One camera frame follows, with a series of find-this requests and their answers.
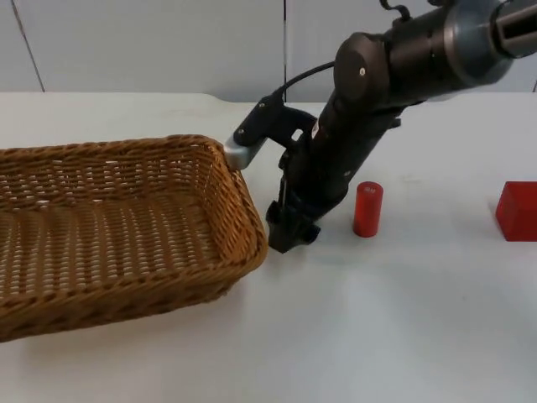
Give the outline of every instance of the red cylinder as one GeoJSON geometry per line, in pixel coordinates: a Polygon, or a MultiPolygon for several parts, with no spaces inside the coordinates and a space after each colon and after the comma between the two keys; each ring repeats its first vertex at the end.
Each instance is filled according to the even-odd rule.
{"type": "Polygon", "coordinates": [[[377,235],[383,194],[384,189],[378,183],[363,182],[358,185],[352,229],[359,237],[371,238],[377,235]]]}

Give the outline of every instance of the white tabletop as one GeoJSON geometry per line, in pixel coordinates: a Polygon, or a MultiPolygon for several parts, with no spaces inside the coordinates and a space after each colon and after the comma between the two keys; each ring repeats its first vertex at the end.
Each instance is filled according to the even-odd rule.
{"type": "MultiPolygon", "coordinates": [[[[318,113],[321,105],[295,105],[318,113]]],[[[251,105],[204,95],[0,94],[0,147],[201,133],[251,105]]],[[[537,245],[503,240],[505,181],[537,180],[537,96],[468,94],[409,109],[352,183],[384,187],[376,238],[354,191],[316,243],[225,298],[0,345],[10,402],[534,403],[537,245]]],[[[264,217],[282,149],[244,172],[264,217]]]]}

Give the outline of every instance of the red block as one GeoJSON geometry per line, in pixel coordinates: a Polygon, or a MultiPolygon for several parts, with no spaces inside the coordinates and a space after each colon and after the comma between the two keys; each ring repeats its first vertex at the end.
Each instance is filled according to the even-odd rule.
{"type": "Polygon", "coordinates": [[[537,241],[537,182],[506,182],[496,219],[506,240],[537,241]]]}

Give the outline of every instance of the woven basket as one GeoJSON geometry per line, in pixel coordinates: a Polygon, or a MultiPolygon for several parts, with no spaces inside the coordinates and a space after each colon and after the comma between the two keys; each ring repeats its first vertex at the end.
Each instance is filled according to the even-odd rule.
{"type": "Polygon", "coordinates": [[[206,137],[0,151],[0,342],[213,301],[266,253],[206,137]]]}

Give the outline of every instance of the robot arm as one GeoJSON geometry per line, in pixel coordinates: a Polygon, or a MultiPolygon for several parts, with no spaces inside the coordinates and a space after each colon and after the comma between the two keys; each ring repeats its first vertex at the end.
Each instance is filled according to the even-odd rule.
{"type": "Polygon", "coordinates": [[[227,142],[235,169],[246,168],[266,139],[286,148],[279,199],[267,211],[273,249],[285,253],[315,241],[315,222],[343,200],[352,177],[384,133],[400,124],[405,108],[493,84],[514,59],[537,52],[537,0],[430,3],[436,9],[417,18],[396,7],[401,18],[389,31],[351,35],[335,61],[317,69],[334,68],[334,91],[319,119],[284,105],[293,80],[262,99],[227,142]],[[296,129],[303,134],[294,141],[296,129]]]}

